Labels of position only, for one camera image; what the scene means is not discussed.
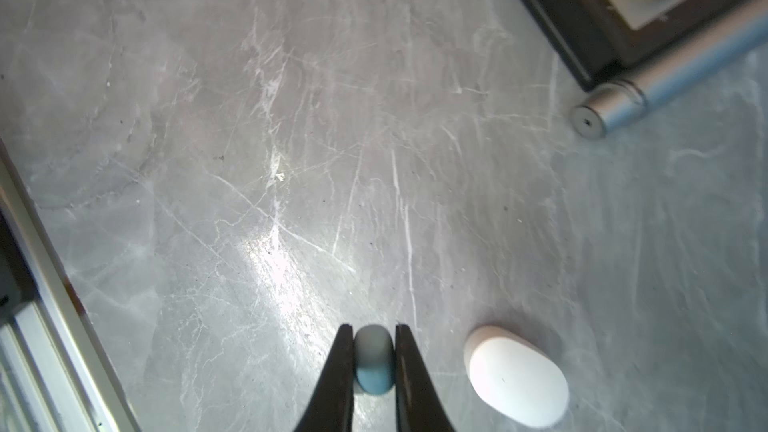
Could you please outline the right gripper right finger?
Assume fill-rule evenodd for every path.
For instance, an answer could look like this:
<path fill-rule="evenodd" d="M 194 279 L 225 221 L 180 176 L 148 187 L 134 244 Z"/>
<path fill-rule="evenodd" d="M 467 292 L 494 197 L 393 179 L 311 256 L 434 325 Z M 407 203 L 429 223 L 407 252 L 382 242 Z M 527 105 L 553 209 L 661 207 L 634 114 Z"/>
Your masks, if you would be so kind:
<path fill-rule="evenodd" d="M 399 432 L 450 431 L 451 424 L 409 326 L 395 330 L 396 426 Z"/>

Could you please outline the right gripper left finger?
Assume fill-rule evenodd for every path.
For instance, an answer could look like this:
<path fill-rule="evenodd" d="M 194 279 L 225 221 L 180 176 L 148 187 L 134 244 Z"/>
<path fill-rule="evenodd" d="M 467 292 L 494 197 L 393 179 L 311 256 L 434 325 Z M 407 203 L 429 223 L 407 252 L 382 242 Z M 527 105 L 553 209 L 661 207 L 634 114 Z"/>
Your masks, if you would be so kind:
<path fill-rule="evenodd" d="M 354 335 L 349 324 L 339 327 L 310 401 L 296 432 L 352 430 L 355 383 Z"/>

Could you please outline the blue earbud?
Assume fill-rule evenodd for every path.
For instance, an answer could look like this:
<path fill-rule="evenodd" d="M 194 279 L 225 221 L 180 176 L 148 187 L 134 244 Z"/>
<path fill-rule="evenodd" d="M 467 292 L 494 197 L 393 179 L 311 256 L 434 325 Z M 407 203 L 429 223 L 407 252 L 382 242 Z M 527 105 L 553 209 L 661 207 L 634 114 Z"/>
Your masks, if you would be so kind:
<path fill-rule="evenodd" d="M 395 383 L 395 349 L 389 331 L 381 325 L 360 328 L 354 337 L 355 392 L 380 396 Z"/>

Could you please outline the white earbud case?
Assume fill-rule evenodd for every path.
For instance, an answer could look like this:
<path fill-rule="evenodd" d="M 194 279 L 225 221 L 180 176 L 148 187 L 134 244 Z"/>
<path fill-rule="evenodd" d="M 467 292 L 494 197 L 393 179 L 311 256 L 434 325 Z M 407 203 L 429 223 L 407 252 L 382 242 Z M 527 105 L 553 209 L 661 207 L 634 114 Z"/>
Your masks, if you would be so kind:
<path fill-rule="evenodd" d="M 504 328 L 485 325 L 471 332 L 464 363 L 480 399 L 526 427 L 551 427 L 568 409 L 569 387 L 560 367 Z"/>

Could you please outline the silver microphone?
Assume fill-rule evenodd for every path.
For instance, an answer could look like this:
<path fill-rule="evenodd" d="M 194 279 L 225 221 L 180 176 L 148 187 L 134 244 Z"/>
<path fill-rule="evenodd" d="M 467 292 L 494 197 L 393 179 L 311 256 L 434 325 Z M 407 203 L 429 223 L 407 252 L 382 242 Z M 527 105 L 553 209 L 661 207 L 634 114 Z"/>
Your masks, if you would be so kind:
<path fill-rule="evenodd" d="M 663 55 L 596 87 L 571 111 L 571 125 L 586 139 L 601 139 L 766 41 L 767 0 L 746 0 Z"/>

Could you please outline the black white chessboard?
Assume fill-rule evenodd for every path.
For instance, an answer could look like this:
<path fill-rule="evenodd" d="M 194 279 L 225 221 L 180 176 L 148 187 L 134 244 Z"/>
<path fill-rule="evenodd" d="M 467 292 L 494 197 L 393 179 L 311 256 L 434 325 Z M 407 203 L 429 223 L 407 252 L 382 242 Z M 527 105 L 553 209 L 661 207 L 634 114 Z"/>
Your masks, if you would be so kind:
<path fill-rule="evenodd" d="M 745 0 L 522 0 L 582 90 L 660 56 Z"/>

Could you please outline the aluminium front rail frame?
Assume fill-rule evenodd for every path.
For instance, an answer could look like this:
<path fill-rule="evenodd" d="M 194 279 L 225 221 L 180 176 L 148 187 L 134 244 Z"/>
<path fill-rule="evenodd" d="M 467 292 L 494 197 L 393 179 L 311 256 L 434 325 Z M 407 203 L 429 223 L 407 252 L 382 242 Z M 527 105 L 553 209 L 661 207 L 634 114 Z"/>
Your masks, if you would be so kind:
<path fill-rule="evenodd" d="M 1 153 L 1 428 L 140 428 L 6 151 Z"/>

